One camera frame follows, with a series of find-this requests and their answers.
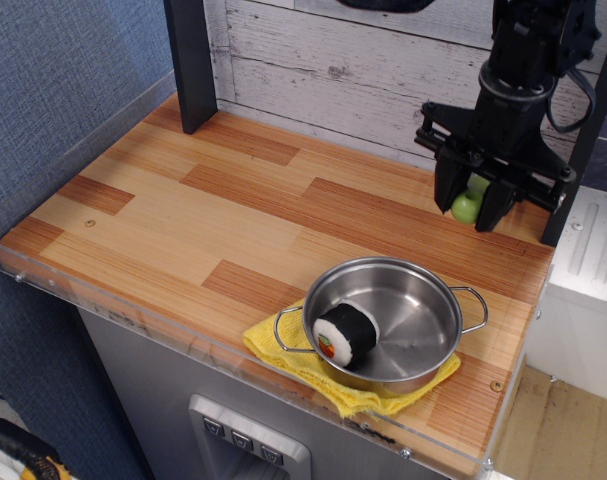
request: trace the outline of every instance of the blue fabric wall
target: blue fabric wall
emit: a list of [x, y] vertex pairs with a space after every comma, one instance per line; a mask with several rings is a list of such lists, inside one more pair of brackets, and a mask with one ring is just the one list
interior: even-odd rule
[[[162, 0], [0, 1], [0, 237], [173, 89]], [[0, 273], [0, 391], [79, 478], [144, 478], [70, 312]]]

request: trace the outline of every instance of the rivet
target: rivet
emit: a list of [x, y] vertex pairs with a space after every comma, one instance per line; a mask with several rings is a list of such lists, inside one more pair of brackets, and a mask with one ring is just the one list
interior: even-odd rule
[[399, 450], [399, 455], [403, 460], [409, 460], [410, 458], [412, 458], [412, 450], [407, 447], [402, 448], [401, 450]]

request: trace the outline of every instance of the metal pot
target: metal pot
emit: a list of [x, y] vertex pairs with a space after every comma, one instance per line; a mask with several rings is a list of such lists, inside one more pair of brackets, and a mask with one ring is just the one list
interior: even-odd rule
[[[458, 290], [481, 302], [482, 323], [463, 329], [461, 309], [452, 293]], [[347, 367], [333, 363], [312, 334], [314, 321], [344, 300], [369, 311], [381, 330], [377, 346]], [[300, 309], [312, 350], [288, 347], [278, 333], [283, 315]], [[429, 270], [404, 260], [366, 257], [337, 265], [319, 277], [302, 307], [278, 313], [274, 335], [288, 352], [320, 355], [326, 373], [337, 382], [389, 397], [428, 384], [454, 353], [461, 335], [485, 326], [487, 319], [487, 304], [471, 287], [448, 287]]]

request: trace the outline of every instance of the pot handle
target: pot handle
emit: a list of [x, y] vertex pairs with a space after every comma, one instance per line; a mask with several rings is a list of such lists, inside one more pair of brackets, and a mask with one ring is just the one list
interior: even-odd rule
[[487, 325], [487, 318], [489, 317], [489, 310], [487, 308], [487, 303], [485, 303], [485, 300], [483, 299], [483, 297], [481, 296], [481, 294], [479, 292], [477, 292], [476, 290], [474, 290], [472, 287], [450, 287], [450, 290], [467, 290], [468, 292], [470, 292], [472, 295], [474, 295], [476, 298], [478, 298], [479, 302], [481, 302], [481, 305], [483, 306], [483, 323], [479, 323], [478, 325], [474, 325], [473, 327], [469, 327], [466, 328], [464, 330], [461, 331], [461, 333], [468, 333], [468, 332], [473, 332], [474, 330], [478, 330], [479, 328], [484, 327], [485, 325]]
[[276, 341], [281, 346], [281, 348], [283, 350], [285, 350], [286, 352], [316, 353], [316, 350], [308, 350], [306, 348], [292, 348], [292, 347], [288, 347], [287, 345], [285, 345], [283, 343], [283, 340], [281, 340], [281, 337], [279, 336], [279, 322], [281, 321], [281, 317], [283, 315], [285, 315], [286, 313], [297, 312], [297, 311], [302, 310], [302, 309], [303, 309], [303, 307], [299, 306], [299, 307], [290, 307], [290, 308], [286, 308], [285, 310], [281, 310], [278, 313], [278, 315], [276, 316], [276, 320], [274, 320], [274, 337], [276, 338]]

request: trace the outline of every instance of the yellow towel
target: yellow towel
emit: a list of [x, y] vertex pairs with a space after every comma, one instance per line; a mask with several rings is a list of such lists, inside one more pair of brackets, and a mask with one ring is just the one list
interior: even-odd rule
[[[294, 306], [302, 303], [303, 301], [299, 301]], [[412, 393], [384, 398], [372, 392], [355, 390], [335, 382], [323, 371], [321, 358], [316, 353], [284, 351], [274, 338], [275, 319], [276, 314], [249, 328], [243, 334], [245, 345], [265, 363], [294, 375], [326, 396], [336, 405], [342, 418], [370, 411], [387, 416], [394, 415], [408, 405], [412, 405], [452, 375], [461, 365], [461, 360], [454, 354], [441, 366], [436, 377], [426, 386]], [[303, 330], [301, 310], [282, 317], [279, 323], [279, 335], [288, 347], [311, 348]]]

